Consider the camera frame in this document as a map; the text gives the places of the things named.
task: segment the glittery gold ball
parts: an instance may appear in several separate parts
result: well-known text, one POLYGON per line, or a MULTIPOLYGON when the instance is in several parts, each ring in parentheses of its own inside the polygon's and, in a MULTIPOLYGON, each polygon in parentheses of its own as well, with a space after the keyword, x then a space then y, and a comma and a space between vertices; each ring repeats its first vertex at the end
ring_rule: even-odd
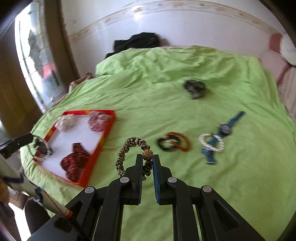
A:
POLYGON ((153 157, 153 151, 151 150, 144 150, 142 153, 143 159, 145 161, 150 161, 153 157))

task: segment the person's hand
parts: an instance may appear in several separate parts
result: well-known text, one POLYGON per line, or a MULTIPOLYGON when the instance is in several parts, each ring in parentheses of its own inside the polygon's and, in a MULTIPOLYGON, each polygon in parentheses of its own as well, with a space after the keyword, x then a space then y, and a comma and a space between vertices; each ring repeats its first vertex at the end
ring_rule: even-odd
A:
POLYGON ((0 202, 8 206, 9 202, 9 191, 7 185, 0 178, 0 202))

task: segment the green cloth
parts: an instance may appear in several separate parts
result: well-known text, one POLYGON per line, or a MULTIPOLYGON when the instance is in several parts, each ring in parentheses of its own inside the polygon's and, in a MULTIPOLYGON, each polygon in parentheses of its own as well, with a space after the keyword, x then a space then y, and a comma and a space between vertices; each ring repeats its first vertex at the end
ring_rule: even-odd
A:
MULTIPOLYGON (((140 137, 173 176, 191 186, 212 186, 267 241, 277 240, 296 210, 295 124, 258 59, 207 47, 132 49, 99 63, 96 74, 33 128, 44 137, 66 110, 116 111, 89 185, 100 188, 118 178, 119 149, 127 138, 140 137), (183 88, 187 79, 203 81, 205 97, 192 100, 183 88), (217 164, 206 164, 198 137, 216 132, 241 110, 246 114, 224 138, 224 151, 215 153, 217 164), (186 135, 192 149, 161 151, 156 139, 168 131, 186 135)), ((125 167, 134 165, 137 153, 139 147, 130 149, 125 167)), ((26 175, 62 204, 81 191, 30 159, 23 148, 26 175)), ((156 203, 152 176, 143 182, 141 204, 124 208, 121 240, 173 240, 172 208, 156 203)))

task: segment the leopard print hair tie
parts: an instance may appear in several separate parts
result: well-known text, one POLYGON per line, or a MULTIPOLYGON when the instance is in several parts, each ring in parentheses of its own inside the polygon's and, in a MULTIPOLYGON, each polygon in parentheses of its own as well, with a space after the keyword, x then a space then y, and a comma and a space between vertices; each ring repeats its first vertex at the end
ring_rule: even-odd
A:
POLYGON ((138 137, 128 138, 124 143, 123 147, 119 150, 118 158, 115 166, 116 166, 116 169, 118 170, 118 175, 120 177, 124 177, 124 174, 126 172, 123 167, 123 162, 126 156, 125 154, 128 153, 131 147, 135 147, 137 145, 143 150, 142 156, 143 156, 143 159, 146 161, 143 166, 143 177, 142 177, 142 180, 145 181, 146 180, 145 175, 148 177, 151 174, 152 157, 153 157, 153 152, 150 150, 150 146, 146 144, 145 140, 142 140, 141 138, 138 138, 138 137))

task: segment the orange ring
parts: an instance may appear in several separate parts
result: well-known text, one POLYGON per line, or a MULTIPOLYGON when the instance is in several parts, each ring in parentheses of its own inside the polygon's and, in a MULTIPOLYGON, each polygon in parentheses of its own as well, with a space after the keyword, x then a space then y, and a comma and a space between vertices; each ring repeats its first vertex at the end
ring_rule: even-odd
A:
POLYGON ((168 135, 175 135, 175 136, 181 137, 185 141, 186 147, 182 147, 177 143, 173 143, 181 151, 189 151, 191 149, 191 142, 188 140, 188 138, 185 135, 178 132, 173 132, 173 131, 168 132, 165 136, 168 136, 168 135))

